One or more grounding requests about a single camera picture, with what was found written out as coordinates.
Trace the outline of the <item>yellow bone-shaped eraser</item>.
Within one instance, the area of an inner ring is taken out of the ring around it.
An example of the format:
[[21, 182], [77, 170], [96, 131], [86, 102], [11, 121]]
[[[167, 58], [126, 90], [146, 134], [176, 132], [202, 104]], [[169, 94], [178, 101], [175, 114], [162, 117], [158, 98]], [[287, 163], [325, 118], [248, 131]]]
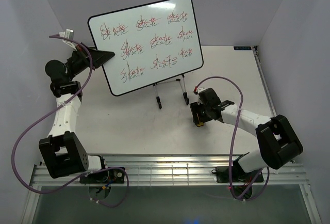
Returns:
[[197, 127], [202, 127], [204, 125], [204, 123], [203, 122], [200, 122], [200, 123], [198, 123], [196, 126]]

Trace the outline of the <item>white dry-erase whiteboard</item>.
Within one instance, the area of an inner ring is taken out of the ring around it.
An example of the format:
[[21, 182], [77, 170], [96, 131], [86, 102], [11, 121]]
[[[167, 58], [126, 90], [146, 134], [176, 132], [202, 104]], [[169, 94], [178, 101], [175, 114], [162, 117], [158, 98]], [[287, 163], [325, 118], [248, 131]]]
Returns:
[[200, 69], [204, 58], [192, 0], [163, 0], [89, 17], [113, 96]]

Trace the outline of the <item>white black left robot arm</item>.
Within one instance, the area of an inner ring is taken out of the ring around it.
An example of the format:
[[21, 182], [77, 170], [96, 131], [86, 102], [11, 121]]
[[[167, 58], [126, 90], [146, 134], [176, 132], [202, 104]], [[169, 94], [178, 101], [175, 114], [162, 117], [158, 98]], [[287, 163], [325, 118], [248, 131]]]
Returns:
[[109, 169], [101, 156], [87, 154], [75, 133], [83, 94], [80, 82], [74, 77], [88, 67], [101, 67], [115, 54], [93, 48], [88, 48], [88, 52], [90, 56], [78, 48], [67, 62], [51, 60], [46, 64], [45, 72], [51, 79], [50, 88], [58, 110], [48, 136], [39, 141], [39, 150], [52, 178], [91, 172], [92, 177], [101, 183], [109, 178]]

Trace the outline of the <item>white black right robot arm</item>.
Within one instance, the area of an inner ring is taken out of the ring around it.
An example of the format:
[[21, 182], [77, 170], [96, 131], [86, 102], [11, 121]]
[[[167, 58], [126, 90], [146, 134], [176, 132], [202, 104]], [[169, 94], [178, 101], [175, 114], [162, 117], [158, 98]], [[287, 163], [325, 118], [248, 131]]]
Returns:
[[255, 136], [258, 149], [240, 155], [225, 170], [227, 177], [245, 181], [254, 171], [279, 169], [303, 152], [303, 146], [288, 119], [268, 117], [240, 109], [234, 102], [221, 101], [212, 88], [196, 88], [197, 101], [190, 104], [193, 123], [209, 121], [233, 125]]

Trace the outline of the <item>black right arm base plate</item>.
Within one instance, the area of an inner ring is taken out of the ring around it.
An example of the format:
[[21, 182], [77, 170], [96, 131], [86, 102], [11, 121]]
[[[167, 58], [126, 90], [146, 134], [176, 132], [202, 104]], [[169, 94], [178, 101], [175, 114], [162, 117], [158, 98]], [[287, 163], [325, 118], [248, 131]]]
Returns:
[[[233, 183], [251, 183], [252, 179], [257, 175], [258, 170], [245, 173], [238, 172], [236, 169], [232, 169], [232, 181]], [[218, 183], [229, 183], [229, 168], [226, 166], [216, 167], [211, 171], [216, 176]]]

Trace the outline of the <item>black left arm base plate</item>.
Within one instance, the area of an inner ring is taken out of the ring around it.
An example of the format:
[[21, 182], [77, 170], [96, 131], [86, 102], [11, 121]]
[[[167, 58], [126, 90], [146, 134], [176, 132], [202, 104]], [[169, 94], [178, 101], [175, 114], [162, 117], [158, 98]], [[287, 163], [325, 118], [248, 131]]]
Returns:
[[125, 167], [115, 168], [101, 173], [90, 174], [79, 179], [80, 184], [123, 184], [125, 182]]

